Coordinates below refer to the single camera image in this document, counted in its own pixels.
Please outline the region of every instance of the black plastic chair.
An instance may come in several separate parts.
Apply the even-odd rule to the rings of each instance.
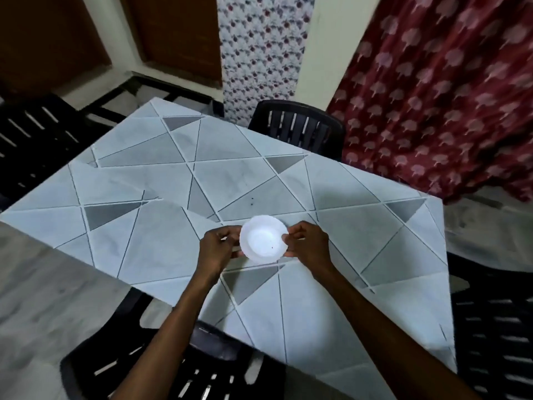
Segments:
[[[22,198],[109,130],[89,122],[53,94],[1,105],[0,209]]]
[[[342,158],[346,133],[343,123],[309,105],[284,100],[261,101],[248,129],[333,160]]]
[[[131,288],[109,321],[63,358],[61,379],[70,400],[107,399],[116,390],[157,332],[139,324],[151,300]],[[209,387],[209,400],[283,399],[285,365],[266,355],[255,382],[245,382],[254,354],[261,353],[198,321],[168,398],[200,400]]]
[[[457,374],[485,399],[533,399],[533,274],[448,254]]]

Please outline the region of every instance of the brown wooden door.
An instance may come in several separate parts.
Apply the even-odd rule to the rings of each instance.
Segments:
[[[121,0],[143,60],[221,81],[217,0]]]
[[[0,95],[31,98],[110,64],[82,0],[0,0]]]

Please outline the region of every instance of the red curtain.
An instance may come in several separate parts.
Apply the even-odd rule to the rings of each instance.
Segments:
[[[455,199],[533,198],[533,0],[381,0],[328,112],[345,163]]]

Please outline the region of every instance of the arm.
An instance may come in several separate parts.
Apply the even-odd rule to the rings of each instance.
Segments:
[[[328,235],[300,222],[283,235],[286,256],[296,256],[337,302],[399,400],[479,400],[457,375],[367,301],[335,268]]]
[[[203,301],[230,258],[242,255],[240,251],[232,251],[239,234],[240,226],[226,226],[208,231],[200,240],[194,275],[150,345],[115,390],[112,400],[163,400],[168,397]]]

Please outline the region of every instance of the forearm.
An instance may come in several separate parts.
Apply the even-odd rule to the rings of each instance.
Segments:
[[[191,278],[176,307],[143,355],[115,391],[112,400],[166,399],[180,366],[183,351],[212,284]]]
[[[399,400],[479,400],[459,377],[367,301],[337,271],[316,276],[337,302]]]

